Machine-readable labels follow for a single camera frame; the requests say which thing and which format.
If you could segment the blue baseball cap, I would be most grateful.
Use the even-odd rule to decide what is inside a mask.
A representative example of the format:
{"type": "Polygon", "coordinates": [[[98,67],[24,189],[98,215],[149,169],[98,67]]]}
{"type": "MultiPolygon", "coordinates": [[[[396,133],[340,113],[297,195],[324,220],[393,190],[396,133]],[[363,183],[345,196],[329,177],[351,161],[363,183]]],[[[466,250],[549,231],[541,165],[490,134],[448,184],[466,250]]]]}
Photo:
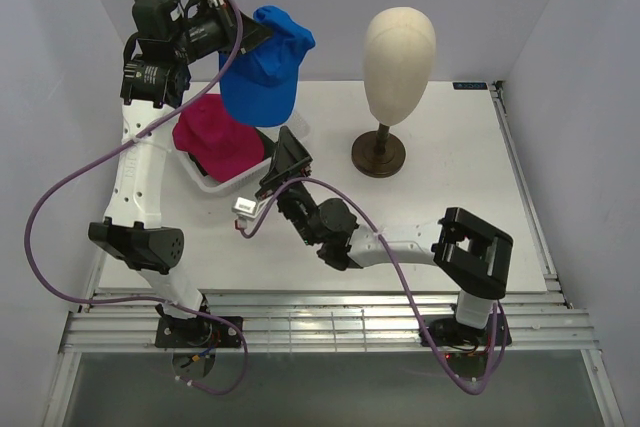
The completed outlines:
{"type": "Polygon", "coordinates": [[[235,121],[276,127],[294,110],[300,66],[316,42],[309,29],[276,6],[258,8],[253,20],[270,28],[272,36],[234,59],[219,82],[220,94],[235,121]]]}

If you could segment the magenta baseball cap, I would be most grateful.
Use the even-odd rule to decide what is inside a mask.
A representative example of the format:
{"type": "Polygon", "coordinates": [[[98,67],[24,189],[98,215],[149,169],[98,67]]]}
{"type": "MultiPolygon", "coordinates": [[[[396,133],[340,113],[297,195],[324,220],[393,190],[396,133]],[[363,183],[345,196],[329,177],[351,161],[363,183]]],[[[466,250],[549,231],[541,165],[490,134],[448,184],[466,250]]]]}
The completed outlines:
{"type": "Polygon", "coordinates": [[[233,119],[219,94],[206,94],[185,109],[172,135],[175,147],[194,157],[218,182],[229,181],[266,157],[259,132],[233,119]]]}

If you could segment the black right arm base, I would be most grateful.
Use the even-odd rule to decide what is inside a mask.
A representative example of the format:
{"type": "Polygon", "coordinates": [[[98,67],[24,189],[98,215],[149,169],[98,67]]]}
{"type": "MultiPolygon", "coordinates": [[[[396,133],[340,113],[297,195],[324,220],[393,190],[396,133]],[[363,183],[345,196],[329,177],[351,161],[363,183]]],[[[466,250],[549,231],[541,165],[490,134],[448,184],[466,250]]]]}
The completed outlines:
{"type": "Polygon", "coordinates": [[[463,350],[472,350],[474,347],[488,347],[492,339],[495,339],[496,347],[512,344],[512,337],[507,332],[502,314],[497,317],[495,335],[492,334],[491,320],[482,329],[459,324],[453,315],[423,316],[423,323],[437,347],[461,347],[463,350]]]}

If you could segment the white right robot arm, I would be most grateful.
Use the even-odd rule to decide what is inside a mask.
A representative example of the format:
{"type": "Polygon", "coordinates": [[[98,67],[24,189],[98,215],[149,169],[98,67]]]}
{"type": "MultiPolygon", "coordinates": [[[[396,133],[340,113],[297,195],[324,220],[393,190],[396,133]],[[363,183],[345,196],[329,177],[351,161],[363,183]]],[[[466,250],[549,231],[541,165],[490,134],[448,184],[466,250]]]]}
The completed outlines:
{"type": "Polygon", "coordinates": [[[439,267],[460,289],[451,329],[464,344],[488,331],[489,315],[506,294],[513,238],[461,207],[434,223],[377,229],[354,214],[343,197],[315,202],[303,181],[312,157],[288,127],[280,128],[267,174],[256,196],[275,201],[318,257],[345,271],[396,261],[439,267]]]}

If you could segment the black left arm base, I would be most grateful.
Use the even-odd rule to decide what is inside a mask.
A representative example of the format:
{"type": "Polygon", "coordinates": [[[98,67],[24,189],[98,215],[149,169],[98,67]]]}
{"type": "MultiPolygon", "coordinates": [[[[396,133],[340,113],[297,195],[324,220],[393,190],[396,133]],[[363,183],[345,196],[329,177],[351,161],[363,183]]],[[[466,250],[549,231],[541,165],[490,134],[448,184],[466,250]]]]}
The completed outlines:
{"type": "Polygon", "coordinates": [[[243,328],[244,318],[223,317],[228,324],[195,316],[188,319],[173,317],[164,311],[161,304],[155,306],[159,314],[154,346],[157,348],[238,348],[241,340],[237,333],[243,328]]]}

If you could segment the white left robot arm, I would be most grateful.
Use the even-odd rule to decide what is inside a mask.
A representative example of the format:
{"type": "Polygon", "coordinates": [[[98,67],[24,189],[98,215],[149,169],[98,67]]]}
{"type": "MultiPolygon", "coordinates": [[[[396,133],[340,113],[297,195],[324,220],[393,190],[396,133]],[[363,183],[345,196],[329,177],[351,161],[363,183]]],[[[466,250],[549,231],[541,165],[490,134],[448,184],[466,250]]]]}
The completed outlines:
{"type": "Polygon", "coordinates": [[[178,335],[197,347],[210,339],[212,323],[198,313],[204,297],[180,264],[183,232],[162,224],[168,120],[190,87],[190,64],[234,47],[248,53],[273,32],[234,13],[227,0],[134,0],[132,17],[120,91],[125,149],[104,218],[90,224],[88,236],[149,284],[160,314],[179,319],[178,335]]]}

